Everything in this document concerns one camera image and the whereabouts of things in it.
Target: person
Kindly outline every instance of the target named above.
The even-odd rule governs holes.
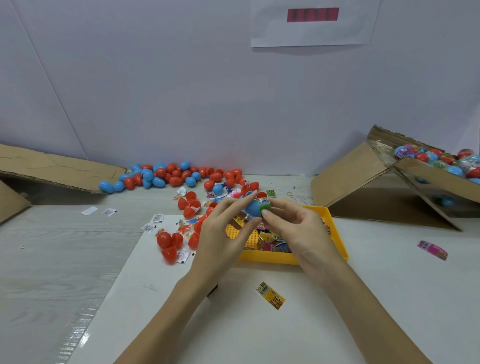
[[[227,198],[217,205],[202,225],[189,272],[115,364],[168,361],[198,305],[235,264],[262,221],[253,218],[233,240],[225,233],[256,194]],[[343,260],[314,211],[281,198],[271,199],[271,205],[271,211],[262,211],[264,224],[288,242],[306,275],[328,295],[368,364],[431,364]]]

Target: yellow plastic basket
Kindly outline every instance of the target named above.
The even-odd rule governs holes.
[[[348,252],[345,248],[345,245],[343,244],[342,239],[340,238],[340,235],[338,234],[338,230],[336,229],[335,223],[333,222],[332,216],[330,215],[330,211],[328,211],[328,208],[319,206],[304,207],[315,211],[324,220],[325,224],[330,227],[330,236],[332,237],[336,248],[340,252],[340,255],[342,255],[343,259],[345,259],[345,261],[348,261]],[[231,225],[227,225],[226,232],[231,239],[235,239],[239,233],[239,231]],[[255,230],[250,235],[247,243],[245,244],[246,247],[253,248],[255,250],[244,250],[240,256],[240,259],[250,260],[253,262],[298,265],[297,261],[293,257],[293,254],[291,253],[266,252],[262,250],[256,250],[258,238],[258,232],[257,230]]]

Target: person's left hand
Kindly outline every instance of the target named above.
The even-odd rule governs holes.
[[[224,198],[203,222],[197,252],[190,272],[201,279],[209,291],[240,257],[250,234],[262,218],[253,218],[239,231],[235,239],[230,239],[225,228],[234,217],[254,200],[257,191],[242,199]]]

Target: paper on wall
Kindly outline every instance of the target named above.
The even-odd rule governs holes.
[[[294,0],[250,0],[251,46],[370,43],[380,0],[307,0],[300,4]]]

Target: corrugated cardboard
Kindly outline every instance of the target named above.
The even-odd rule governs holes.
[[[414,176],[475,202],[480,202],[480,185],[416,159],[397,161],[391,150],[387,151],[405,144],[434,148],[374,125],[365,142],[312,180],[314,204],[328,207],[336,217],[460,230],[416,187]],[[368,188],[370,182],[389,170],[403,181],[405,188]]]
[[[0,144],[0,174],[42,181],[91,193],[102,193],[101,181],[112,183],[126,169],[88,160],[57,156]],[[30,203],[0,181],[0,223]]]

